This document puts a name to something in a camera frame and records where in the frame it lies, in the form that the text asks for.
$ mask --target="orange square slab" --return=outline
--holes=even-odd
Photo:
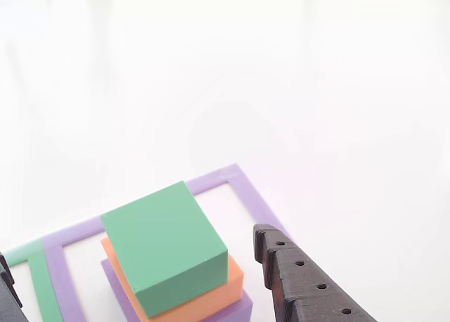
[[[139,304],[136,295],[133,293],[132,288],[128,284],[127,277],[120,266],[119,259],[114,252],[110,239],[104,238],[101,243],[117,277],[119,278],[120,284],[124,288],[128,299],[141,322],[198,322],[242,298],[244,273],[230,256],[228,283],[206,292],[187,303],[166,311],[165,313],[148,318],[142,306]]]

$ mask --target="white table surface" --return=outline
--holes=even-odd
[[[449,75],[450,0],[0,0],[0,248],[238,162],[378,321],[448,321]],[[273,322],[252,222],[227,233],[217,192]],[[89,320],[115,321],[105,279],[103,314],[87,293],[97,242],[67,257]]]

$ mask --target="purple frame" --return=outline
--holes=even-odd
[[[186,184],[192,194],[197,195],[225,183],[228,183],[236,192],[255,222],[271,224],[286,232],[281,222],[237,164],[192,179]],[[86,318],[70,276],[63,248],[89,236],[102,233],[104,230],[100,217],[95,217],[43,237],[49,273],[64,322],[86,322]]]

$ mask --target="green bar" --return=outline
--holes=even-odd
[[[40,253],[44,250],[42,239],[33,240],[19,247],[5,252],[6,262],[10,267],[28,260],[30,255]]]
[[[41,310],[43,322],[64,322],[58,300],[53,290],[49,268],[44,251],[30,255],[28,258],[34,291]]]

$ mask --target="foam block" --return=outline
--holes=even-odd
[[[101,265],[127,321],[140,322],[124,288],[119,282],[119,278],[117,277],[113,266],[111,266],[110,260],[103,260]],[[250,322],[252,307],[252,300],[249,298],[248,294],[243,291],[242,299],[233,303],[231,306],[218,311],[205,320],[202,320],[202,322]]]
[[[141,322],[198,322],[237,302],[242,297],[244,273],[234,259],[229,257],[229,281],[226,284],[163,314],[148,318],[131,289],[109,238],[105,238],[101,242],[120,284]]]
[[[101,220],[148,317],[228,280],[228,250],[182,181]]]

